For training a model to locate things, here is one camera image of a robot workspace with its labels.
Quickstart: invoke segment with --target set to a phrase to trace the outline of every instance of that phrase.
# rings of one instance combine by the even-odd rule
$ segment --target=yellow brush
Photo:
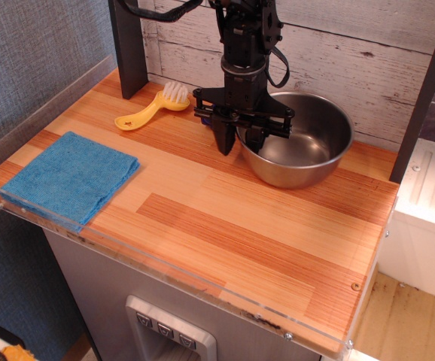
[[[144,126],[161,108],[170,111],[183,111],[190,103],[187,94],[189,91],[184,85],[175,81],[168,82],[164,86],[164,90],[157,92],[154,100],[143,111],[118,117],[114,121],[115,125],[122,130],[134,130]]]

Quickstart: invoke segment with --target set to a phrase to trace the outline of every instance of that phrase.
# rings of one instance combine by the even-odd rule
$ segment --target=yellow object
[[[17,346],[7,346],[2,350],[2,353],[7,361],[35,361],[34,355],[19,344]]]
[[[167,83],[164,90],[157,92],[154,100],[143,111],[118,117],[114,121],[115,125],[121,130],[134,130],[144,126],[161,108],[183,111],[190,104],[187,98],[188,93],[184,85],[176,82]]]

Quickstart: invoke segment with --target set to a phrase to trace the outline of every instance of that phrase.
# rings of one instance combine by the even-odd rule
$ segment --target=blue towel
[[[134,156],[67,132],[10,179],[1,195],[79,232],[138,167]]]

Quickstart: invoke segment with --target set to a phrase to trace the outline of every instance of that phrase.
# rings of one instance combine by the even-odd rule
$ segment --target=button
[[[191,350],[196,349],[196,342],[192,338],[179,334],[179,341],[181,341],[183,346],[190,348]]]
[[[174,338],[174,332],[170,327],[163,325],[161,323],[157,323],[157,328],[159,329],[161,335],[167,338]]]
[[[152,320],[149,317],[137,312],[137,320],[141,323],[141,325],[152,328]]]

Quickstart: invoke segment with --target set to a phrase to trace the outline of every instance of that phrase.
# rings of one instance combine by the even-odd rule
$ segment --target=black post
[[[141,20],[126,12],[117,0],[108,1],[122,97],[130,99],[148,82]]]
[[[435,94],[435,51],[431,57],[430,65],[428,66],[427,74],[421,86],[418,99],[413,109],[408,127],[406,128],[405,136],[398,152],[397,161],[391,172],[390,181],[401,183],[405,175],[406,167],[412,157],[413,150],[415,149],[416,141],[420,135],[421,126],[427,115],[428,108]]]

